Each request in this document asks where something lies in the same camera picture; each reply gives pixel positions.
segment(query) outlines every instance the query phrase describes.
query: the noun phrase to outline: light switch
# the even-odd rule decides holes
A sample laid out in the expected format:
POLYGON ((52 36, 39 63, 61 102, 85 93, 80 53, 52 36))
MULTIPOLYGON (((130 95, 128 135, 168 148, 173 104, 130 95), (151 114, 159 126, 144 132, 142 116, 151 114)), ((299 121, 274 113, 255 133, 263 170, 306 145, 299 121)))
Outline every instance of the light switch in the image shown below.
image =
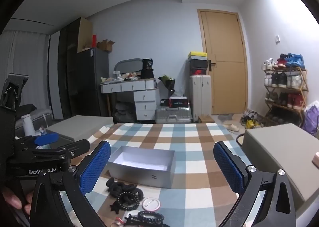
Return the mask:
POLYGON ((276 44, 278 44, 278 43, 280 42, 279 35, 276 35, 276 37, 275 37, 275 42, 276 42, 276 44))

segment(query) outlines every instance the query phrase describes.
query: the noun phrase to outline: blue gripper pad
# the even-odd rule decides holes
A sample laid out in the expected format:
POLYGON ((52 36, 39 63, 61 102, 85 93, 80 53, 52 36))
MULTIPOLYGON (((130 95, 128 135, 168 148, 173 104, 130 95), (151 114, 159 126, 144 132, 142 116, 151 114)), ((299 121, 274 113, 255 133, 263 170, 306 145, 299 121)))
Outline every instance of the blue gripper pad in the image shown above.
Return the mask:
POLYGON ((105 142, 80 176, 80 190, 82 194, 89 193, 93 190, 110 156, 111 146, 108 142, 105 142))
POLYGON ((221 147, 219 142, 215 143, 213 148, 214 158, 224 174, 230 188, 233 192, 241 195, 244 191, 243 176, 237 169, 234 162, 229 158, 228 154, 221 147))
POLYGON ((43 145, 57 142, 58 138, 59 138, 59 135, 57 133, 45 134, 45 135, 41 135, 37 137, 34 143, 38 146, 43 146, 43 145))

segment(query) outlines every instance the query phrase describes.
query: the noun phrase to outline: open box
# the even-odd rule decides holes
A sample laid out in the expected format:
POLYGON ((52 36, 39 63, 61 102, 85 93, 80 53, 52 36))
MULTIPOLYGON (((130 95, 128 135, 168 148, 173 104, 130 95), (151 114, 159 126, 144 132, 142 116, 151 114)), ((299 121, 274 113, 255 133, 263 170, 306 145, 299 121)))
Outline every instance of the open box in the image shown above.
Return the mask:
POLYGON ((171 188, 175 151, 121 146, 108 160, 111 177, 135 184, 171 188))

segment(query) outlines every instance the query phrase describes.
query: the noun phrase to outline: white desk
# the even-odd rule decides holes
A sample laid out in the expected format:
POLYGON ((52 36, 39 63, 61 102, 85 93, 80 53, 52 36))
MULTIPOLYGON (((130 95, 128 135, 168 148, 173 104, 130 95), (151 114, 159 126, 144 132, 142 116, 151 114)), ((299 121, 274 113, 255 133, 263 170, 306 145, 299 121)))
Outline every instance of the white desk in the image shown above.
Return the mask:
MULTIPOLYGON (((155 110, 160 104, 160 91, 154 79, 135 80, 101 85, 102 94, 118 92, 134 92, 136 118, 139 121, 155 119, 155 110)), ((109 96, 107 95, 107 108, 111 114, 109 96)))

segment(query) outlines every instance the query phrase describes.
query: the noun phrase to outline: slipper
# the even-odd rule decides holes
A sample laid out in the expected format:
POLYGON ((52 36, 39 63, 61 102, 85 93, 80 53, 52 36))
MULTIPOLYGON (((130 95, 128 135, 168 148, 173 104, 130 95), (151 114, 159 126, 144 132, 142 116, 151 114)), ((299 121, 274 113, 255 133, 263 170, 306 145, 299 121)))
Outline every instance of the slipper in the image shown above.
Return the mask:
POLYGON ((231 131, 239 131, 239 128, 236 125, 229 125, 226 127, 227 130, 231 130, 231 131))

